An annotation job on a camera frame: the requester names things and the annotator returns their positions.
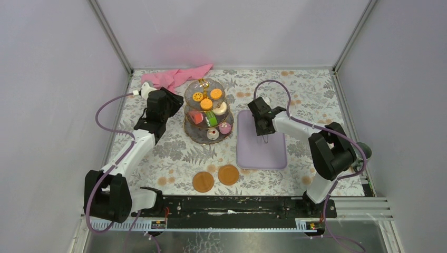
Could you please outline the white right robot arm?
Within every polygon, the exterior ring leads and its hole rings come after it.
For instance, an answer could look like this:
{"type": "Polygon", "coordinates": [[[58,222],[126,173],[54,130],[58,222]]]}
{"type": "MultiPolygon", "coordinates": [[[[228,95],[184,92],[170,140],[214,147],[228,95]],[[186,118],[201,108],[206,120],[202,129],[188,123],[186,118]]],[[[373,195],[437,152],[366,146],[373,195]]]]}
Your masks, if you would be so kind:
{"type": "Polygon", "coordinates": [[[300,120],[290,115],[286,108],[271,108],[263,98],[248,103],[254,117],[256,134],[270,135],[276,132],[308,143],[316,175],[305,191],[302,203],[304,214],[315,217],[323,211],[323,201],[329,195],[338,176],[356,160],[356,148],[360,146],[345,135],[337,122],[326,126],[300,120]]]}

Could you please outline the pink sugared cake ball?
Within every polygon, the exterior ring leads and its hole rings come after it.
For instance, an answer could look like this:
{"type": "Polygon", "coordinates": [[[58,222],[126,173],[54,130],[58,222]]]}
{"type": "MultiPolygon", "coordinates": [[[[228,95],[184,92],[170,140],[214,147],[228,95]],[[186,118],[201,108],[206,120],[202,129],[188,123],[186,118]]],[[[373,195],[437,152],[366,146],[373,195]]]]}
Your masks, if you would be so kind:
{"type": "Polygon", "coordinates": [[[219,132],[221,134],[229,134],[232,131],[232,125],[228,122],[223,122],[219,125],[219,132]]]}

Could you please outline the white glazed donut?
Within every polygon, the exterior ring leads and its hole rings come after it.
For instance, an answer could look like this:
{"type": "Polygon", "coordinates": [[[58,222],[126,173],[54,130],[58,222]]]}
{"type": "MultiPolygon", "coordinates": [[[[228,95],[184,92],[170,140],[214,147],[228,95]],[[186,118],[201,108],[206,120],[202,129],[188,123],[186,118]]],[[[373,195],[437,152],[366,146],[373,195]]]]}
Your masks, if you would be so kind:
{"type": "Polygon", "coordinates": [[[222,102],[220,105],[218,105],[216,108],[214,108],[212,110],[212,112],[214,113],[214,115],[216,116],[221,116],[224,115],[227,112],[227,103],[226,102],[222,102]]]}

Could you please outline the grey speckled cake ball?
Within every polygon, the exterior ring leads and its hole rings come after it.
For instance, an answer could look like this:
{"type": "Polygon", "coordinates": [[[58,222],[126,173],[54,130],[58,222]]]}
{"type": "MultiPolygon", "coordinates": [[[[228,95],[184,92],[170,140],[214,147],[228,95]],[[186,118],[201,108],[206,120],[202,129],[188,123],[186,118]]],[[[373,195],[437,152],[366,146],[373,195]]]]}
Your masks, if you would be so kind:
{"type": "Polygon", "coordinates": [[[210,128],[206,132],[206,137],[211,141],[218,139],[219,135],[220,133],[216,128],[210,128]]]}

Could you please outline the yellow round biscuit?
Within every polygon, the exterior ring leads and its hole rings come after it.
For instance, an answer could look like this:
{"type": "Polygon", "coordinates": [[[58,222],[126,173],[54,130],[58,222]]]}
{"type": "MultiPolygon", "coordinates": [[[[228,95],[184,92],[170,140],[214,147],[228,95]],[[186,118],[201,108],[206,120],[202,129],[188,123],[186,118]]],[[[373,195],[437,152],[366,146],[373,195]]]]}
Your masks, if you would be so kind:
{"type": "Polygon", "coordinates": [[[223,91],[221,89],[213,89],[210,92],[210,97],[213,100],[218,100],[223,96],[223,91]]]}
{"type": "Polygon", "coordinates": [[[203,100],[200,101],[200,107],[204,111],[212,110],[212,108],[213,108],[213,101],[211,99],[203,99],[203,100]]]}

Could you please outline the yellow jam-dot cookie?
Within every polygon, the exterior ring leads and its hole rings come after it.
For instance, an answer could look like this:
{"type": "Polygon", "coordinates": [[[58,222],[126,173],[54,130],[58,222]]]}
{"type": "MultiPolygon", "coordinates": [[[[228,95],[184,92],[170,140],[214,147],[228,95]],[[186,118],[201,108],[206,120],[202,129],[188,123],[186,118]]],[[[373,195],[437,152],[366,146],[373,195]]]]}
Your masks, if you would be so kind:
{"type": "Polygon", "coordinates": [[[204,94],[202,92],[195,92],[192,95],[192,99],[195,102],[201,102],[205,98],[204,94]]]}

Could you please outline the pink cake slice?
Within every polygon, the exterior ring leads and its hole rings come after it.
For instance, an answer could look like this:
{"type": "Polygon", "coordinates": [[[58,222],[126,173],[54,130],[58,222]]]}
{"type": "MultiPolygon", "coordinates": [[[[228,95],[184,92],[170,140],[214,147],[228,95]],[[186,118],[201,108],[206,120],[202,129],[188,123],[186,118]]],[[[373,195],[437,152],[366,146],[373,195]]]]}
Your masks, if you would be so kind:
{"type": "Polygon", "coordinates": [[[192,123],[198,125],[203,122],[204,116],[200,111],[192,110],[188,112],[188,116],[191,119],[192,123]]]}

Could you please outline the lilac plastic tray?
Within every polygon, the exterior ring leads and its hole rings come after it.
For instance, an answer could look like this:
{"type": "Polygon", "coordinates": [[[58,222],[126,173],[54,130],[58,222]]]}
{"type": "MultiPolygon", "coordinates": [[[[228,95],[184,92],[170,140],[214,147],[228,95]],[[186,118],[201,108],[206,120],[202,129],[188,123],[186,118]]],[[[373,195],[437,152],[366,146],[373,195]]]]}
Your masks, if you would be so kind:
{"type": "Polygon", "coordinates": [[[287,167],[286,141],[282,133],[269,134],[268,144],[256,135],[249,110],[237,116],[236,164],[242,169],[282,170],[287,167]]]}

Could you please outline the three-tier glass cake stand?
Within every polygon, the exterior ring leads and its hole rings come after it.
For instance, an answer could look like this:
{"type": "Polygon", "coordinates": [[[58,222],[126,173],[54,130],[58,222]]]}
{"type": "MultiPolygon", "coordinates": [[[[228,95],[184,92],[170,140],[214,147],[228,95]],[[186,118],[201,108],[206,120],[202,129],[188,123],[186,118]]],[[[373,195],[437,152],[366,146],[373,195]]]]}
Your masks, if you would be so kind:
{"type": "Polygon", "coordinates": [[[184,93],[184,130],[192,141],[216,144],[232,133],[234,117],[224,86],[213,79],[192,82],[184,93]]]}

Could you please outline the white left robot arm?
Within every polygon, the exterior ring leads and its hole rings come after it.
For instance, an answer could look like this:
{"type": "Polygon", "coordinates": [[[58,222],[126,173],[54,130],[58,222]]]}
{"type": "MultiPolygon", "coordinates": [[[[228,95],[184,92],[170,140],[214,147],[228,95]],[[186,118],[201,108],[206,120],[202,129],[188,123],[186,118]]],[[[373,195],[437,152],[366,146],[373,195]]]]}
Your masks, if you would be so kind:
{"type": "Polygon", "coordinates": [[[166,88],[135,91],[146,107],[130,136],[128,143],[101,170],[91,170],[85,176],[84,212],[110,222],[123,223],[131,213],[145,211],[156,217],[164,210],[163,193],[151,187],[132,190],[128,179],[143,157],[159,142],[166,131],[168,120],[183,106],[184,98],[166,88]]]}

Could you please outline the green striped cake piece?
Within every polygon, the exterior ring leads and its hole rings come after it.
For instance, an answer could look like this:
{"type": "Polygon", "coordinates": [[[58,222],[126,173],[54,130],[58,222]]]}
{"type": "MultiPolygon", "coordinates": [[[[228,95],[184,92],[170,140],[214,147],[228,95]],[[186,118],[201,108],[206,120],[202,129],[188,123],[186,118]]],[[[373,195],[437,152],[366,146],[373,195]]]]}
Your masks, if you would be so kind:
{"type": "Polygon", "coordinates": [[[207,126],[214,128],[218,125],[218,120],[216,115],[212,111],[205,111],[205,120],[207,126]]]}

